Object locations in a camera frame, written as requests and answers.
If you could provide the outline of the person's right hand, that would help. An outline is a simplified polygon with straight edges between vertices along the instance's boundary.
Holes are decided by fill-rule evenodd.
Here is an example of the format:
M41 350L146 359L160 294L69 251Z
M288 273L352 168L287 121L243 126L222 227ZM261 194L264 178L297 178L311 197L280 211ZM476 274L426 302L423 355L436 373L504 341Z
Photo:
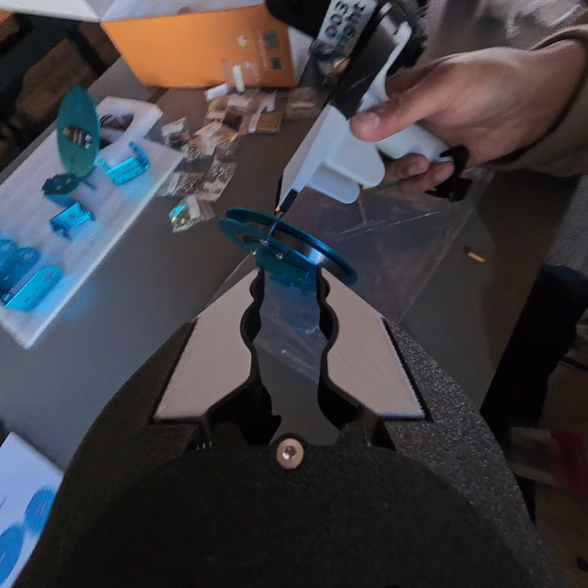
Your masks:
M470 166L487 164L552 131L586 65L582 40L449 55L391 77L388 99L358 113L350 127L357 138L378 142L419 123L449 146L464 146Z

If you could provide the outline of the white foam block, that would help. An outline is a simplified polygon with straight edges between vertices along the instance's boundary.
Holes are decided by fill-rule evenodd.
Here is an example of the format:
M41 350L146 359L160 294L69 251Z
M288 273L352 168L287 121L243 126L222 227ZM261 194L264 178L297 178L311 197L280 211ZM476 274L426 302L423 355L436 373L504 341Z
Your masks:
M113 96L104 98L97 110L100 139L107 145L143 139L163 115L155 104Z

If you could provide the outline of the white foam board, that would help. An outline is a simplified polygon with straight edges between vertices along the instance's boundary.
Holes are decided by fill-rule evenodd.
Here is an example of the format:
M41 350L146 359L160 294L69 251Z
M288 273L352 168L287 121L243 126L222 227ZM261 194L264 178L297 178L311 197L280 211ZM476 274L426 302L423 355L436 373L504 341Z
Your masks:
M67 173L59 156L56 127L1 183L1 237L12 239L19 246L34 247L41 253L41 259L25 277L1 294L19 289L45 266L57 266L63 271L59 283L33 311L10 311L1 303L1 326L23 348L30 348L37 341L179 164L180 153L150 141L149 133L136 141L150 161L145 173L115 186L96 161L88 175L96 189L80 185L72 194L94 214L95 221L73 231L71 241L51 230L49 220L64 208L48 200L42 192L48 178ZM115 166L132 156L128 144L107 145L100 140L97 160L103 158Z

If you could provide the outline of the blue metal bracket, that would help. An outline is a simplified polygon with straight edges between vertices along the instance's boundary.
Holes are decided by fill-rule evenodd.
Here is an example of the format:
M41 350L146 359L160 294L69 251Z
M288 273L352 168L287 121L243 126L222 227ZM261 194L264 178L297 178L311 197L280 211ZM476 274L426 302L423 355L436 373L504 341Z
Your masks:
M74 201L59 214L49 220L53 233L67 241L72 240L72 232L87 222L94 222L94 214L80 202Z
M129 148L133 156L115 166L110 166L103 158L97 160L97 164L105 172L111 183L121 186L145 173L150 167L147 154L136 142L129 142Z
M12 239L1 237L1 290L13 289L40 259L38 249L19 246Z
M1 303L10 311L31 312L59 283L63 271L57 266L38 269L19 289L3 293Z

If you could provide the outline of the blue flanged bracket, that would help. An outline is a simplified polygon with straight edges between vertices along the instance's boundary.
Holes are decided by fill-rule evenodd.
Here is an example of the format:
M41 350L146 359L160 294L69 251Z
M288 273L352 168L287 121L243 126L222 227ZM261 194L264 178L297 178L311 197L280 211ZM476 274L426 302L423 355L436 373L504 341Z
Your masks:
M76 204L77 200L72 194L80 185L96 189L87 176L80 178L75 174L64 173L48 178L42 185L42 192L48 200L65 209Z

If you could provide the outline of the pile of small screw bags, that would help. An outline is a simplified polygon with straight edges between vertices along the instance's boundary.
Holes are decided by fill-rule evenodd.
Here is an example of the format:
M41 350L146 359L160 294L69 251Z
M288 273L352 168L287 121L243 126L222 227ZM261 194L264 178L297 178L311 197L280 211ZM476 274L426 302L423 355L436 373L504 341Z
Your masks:
M241 72L241 66L235 66L225 84L205 92L208 109L199 129L191 130L183 116L160 130L163 143L182 154L182 161L158 191L159 196L179 199L168 215L173 233L215 217L213 204L233 178L244 136L277 134L284 119L318 114L318 89L259 89L246 86L237 77Z

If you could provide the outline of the white instruction booklet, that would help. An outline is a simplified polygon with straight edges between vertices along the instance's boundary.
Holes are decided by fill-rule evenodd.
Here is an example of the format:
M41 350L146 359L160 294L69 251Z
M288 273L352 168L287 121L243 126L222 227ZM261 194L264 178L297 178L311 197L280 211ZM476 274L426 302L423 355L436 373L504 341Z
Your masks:
M63 472L11 432L1 445L1 587L12 587L43 532Z

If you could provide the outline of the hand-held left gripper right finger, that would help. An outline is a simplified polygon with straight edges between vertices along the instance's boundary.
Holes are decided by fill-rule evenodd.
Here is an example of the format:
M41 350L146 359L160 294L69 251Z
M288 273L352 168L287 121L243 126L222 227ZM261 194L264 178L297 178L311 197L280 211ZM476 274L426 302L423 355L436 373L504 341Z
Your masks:
M332 334L322 374L340 398L385 420L423 420L425 410L384 317L326 269L318 293Z

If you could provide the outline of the blue disc bearing assembly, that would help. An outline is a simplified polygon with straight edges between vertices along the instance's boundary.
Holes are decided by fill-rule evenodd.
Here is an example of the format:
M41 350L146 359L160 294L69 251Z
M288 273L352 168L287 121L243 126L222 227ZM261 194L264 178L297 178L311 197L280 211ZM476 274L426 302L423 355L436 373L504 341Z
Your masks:
M258 268L287 288L314 292L320 269L346 286L357 282L355 270L341 255L283 220L253 209L231 208L218 225L229 240L254 256Z

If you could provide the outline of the clear plastic bag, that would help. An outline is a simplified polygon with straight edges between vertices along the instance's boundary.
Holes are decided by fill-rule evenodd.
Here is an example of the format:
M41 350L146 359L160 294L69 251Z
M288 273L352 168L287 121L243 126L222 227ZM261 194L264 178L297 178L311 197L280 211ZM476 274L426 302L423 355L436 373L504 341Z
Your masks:
M473 214L493 173L469 169L465 198L449 202L427 194L405 195L392 185L363 190L344 204L307 188L285 223L308 233L342 256L357 274L352 290L399 324ZM317 382L326 346L314 294L266 273L258 351Z

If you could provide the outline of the orange cardboard box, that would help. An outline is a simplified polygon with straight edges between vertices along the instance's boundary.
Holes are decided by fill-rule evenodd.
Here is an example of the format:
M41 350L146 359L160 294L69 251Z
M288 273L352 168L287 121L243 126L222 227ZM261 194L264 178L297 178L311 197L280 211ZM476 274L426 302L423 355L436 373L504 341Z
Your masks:
M246 85L292 88L312 38L265 1L1 1L20 13L97 22L145 86L204 88L240 65Z

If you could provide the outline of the person's right forearm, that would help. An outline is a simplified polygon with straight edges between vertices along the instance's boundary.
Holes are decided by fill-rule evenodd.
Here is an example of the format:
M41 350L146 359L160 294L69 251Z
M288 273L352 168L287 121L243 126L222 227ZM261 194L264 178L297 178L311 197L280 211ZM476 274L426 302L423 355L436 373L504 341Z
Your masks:
M419 66L489 48L536 50L559 40L587 44L587 1L427 1L428 43ZM587 66L556 127L532 146L487 164L555 177L587 176Z

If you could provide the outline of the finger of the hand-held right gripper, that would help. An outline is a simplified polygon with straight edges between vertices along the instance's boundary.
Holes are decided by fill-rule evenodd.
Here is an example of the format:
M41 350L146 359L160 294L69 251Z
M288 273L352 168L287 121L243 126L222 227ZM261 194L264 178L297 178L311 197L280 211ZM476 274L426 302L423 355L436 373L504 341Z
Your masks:
M305 188L344 204L357 200L357 182L327 165L327 157L341 145L348 128L335 107L324 108L283 171L278 214L285 214Z

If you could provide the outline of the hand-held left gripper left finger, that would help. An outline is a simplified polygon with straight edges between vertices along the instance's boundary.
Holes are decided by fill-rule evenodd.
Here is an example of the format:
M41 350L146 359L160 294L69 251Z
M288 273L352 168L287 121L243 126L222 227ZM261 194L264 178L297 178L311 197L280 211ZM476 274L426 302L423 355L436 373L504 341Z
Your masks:
M254 381L264 294L264 272L254 269L196 317L155 422L199 420Z

